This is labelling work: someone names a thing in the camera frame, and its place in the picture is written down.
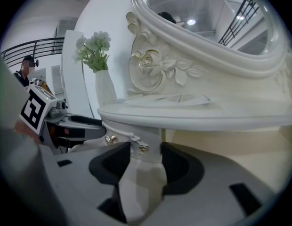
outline green leaves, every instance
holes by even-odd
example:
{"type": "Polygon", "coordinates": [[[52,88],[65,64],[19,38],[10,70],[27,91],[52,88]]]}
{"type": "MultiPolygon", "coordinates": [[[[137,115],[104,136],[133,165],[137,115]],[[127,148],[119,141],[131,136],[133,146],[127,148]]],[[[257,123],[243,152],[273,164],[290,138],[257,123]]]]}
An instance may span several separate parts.
{"type": "Polygon", "coordinates": [[[110,47],[109,34],[100,31],[95,32],[90,39],[80,38],[76,43],[76,51],[73,54],[74,61],[82,60],[94,73],[100,70],[108,70],[106,51],[110,47]]]}

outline staircase railing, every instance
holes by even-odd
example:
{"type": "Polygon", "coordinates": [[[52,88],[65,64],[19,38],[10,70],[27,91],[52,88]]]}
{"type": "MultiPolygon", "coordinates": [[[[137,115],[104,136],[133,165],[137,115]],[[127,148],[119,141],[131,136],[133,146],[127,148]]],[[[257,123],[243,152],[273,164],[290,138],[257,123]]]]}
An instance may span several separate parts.
{"type": "Polygon", "coordinates": [[[3,56],[6,64],[12,67],[21,63],[26,55],[31,55],[33,58],[40,58],[53,54],[61,54],[64,41],[64,37],[34,40],[8,48],[0,54],[3,56]]]}
{"type": "Polygon", "coordinates": [[[232,39],[249,23],[249,20],[257,13],[259,6],[255,6],[253,0],[243,0],[230,26],[219,40],[220,44],[228,45],[232,39]]]}

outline white wall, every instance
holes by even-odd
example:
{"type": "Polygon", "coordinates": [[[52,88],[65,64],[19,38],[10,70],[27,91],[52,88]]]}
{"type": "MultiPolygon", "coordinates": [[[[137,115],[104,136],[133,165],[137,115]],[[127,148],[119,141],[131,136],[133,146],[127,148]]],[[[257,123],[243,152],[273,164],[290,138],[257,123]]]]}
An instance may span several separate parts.
{"type": "Polygon", "coordinates": [[[267,24],[264,21],[263,14],[260,9],[258,9],[258,13],[253,16],[249,23],[243,27],[243,29],[236,35],[236,37],[229,42],[227,47],[232,48],[238,41],[240,41],[245,35],[251,35],[252,31],[254,30],[254,33],[256,33],[257,30],[267,30],[267,24]]]}
{"type": "Polygon", "coordinates": [[[228,27],[230,26],[233,18],[235,17],[236,13],[233,12],[231,7],[224,2],[223,9],[220,15],[220,19],[216,25],[215,29],[215,38],[216,41],[219,42],[219,40],[222,38],[228,27]]]}
{"type": "Polygon", "coordinates": [[[209,0],[209,16],[211,19],[212,30],[215,30],[219,17],[224,6],[225,0],[209,0]]]}
{"type": "Polygon", "coordinates": [[[72,55],[76,41],[82,37],[78,31],[67,30],[62,49],[61,77],[66,103],[71,113],[93,117],[82,74],[81,62],[74,62],[72,55]]]}
{"type": "Polygon", "coordinates": [[[74,0],[27,0],[16,14],[15,19],[40,16],[79,17],[85,6],[85,2],[74,0]]]}
{"type": "Polygon", "coordinates": [[[27,23],[15,23],[7,31],[2,44],[1,51],[13,46],[30,42],[33,40],[52,38],[58,25],[57,19],[48,21],[30,20],[27,23]]]}
{"type": "Polygon", "coordinates": [[[56,94],[55,97],[56,97],[58,100],[63,100],[63,99],[65,99],[65,94],[64,94],[64,93],[59,93],[59,94],[56,94]]]}
{"type": "Polygon", "coordinates": [[[166,141],[228,157],[275,193],[283,190],[292,173],[292,126],[239,133],[166,130],[166,141]]]}
{"type": "MultiPolygon", "coordinates": [[[[91,0],[80,15],[76,31],[83,32],[84,37],[91,37],[95,31],[106,31],[112,41],[108,51],[108,69],[117,97],[127,95],[131,88],[128,63],[134,36],[127,29],[126,14],[132,11],[130,0],[91,0]]],[[[95,92],[95,75],[91,69],[84,66],[84,77],[94,116],[97,113],[98,102],[95,92]]]]}
{"type": "Polygon", "coordinates": [[[268,29],[266,22],[262,19],[253,29],[249,30],[240,40],[231,46],[232,49],[239,50],[251,40],[257,38],[268,29]]]}

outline cap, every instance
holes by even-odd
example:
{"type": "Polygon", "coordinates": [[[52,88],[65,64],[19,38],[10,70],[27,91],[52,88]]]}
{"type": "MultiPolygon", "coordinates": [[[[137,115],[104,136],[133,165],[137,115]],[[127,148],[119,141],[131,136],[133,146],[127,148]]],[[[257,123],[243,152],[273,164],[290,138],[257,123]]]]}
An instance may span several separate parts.
{"type": "Polygon", "coordinates": [[[25,60],[33,61],[34,62],[34,59],[33,59],[33,57],[31,55],[25,56],[24,59],[23,59],[23,61],[25,61],[25,60]]]}

